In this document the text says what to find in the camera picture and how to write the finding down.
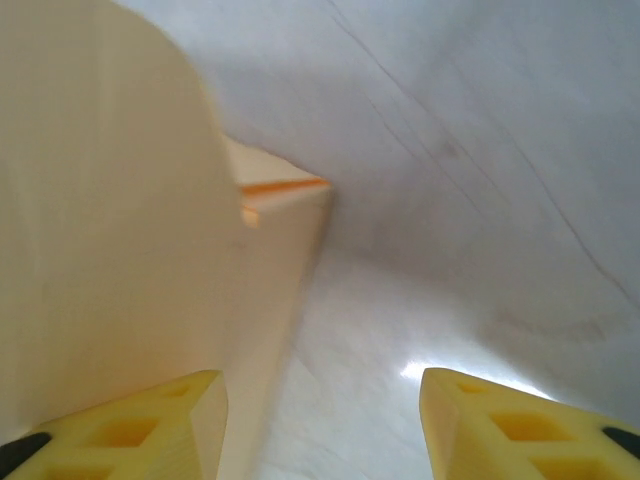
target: white floor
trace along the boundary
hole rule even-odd
[[[637,1],[124,3],[337,189],[258,478],[428,478],[428,365],[640,425]]]

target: bright light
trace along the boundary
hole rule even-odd
[[[466,369],[460,368],[460,366],[458,365],[454,366],[454,365],[410,361],[407,363],[404,369],[400,372],[400,376],[403,378],[407,378],[407,379],[415,380],[419,382],[422,380],[422,374],[424,373],[424,370],[427,368],[449,368],[451,370],[456,370],[460,373],[473,375],[474,377],[482,378],[490,382],[504,385],[505,387],[514,388],[516,390],[520,390],[521,392],[530,393],[531,395],[536,395],[538,397],[553,400],[549,395],[538,390],[533,385],[521,382],[520,380],[516,380],[515,378],[493,377],[491,375],[487,375],[485,372],[474,373],[474,372],[467,371]]]

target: yellow plastic part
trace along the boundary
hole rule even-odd
[[[7,480],[213,480],[226,419],[222,374],[195,373],[40,425],[53,439]]]
[[[435,480],[632,480],[640,461],[602,415],[446,369],[427,369],[420,413]]]

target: white surface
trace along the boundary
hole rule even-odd
[[[637,3],[127,3],[338,189],[260,478],[428,478],[410,362],[640,424]]]

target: black tip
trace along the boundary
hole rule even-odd
[[[640,460],[640,435],[616,427],[604,427],[602,433]]]
[[[0,480],[9,476],[50,440],[50,434],[40,432],[0,446]]]

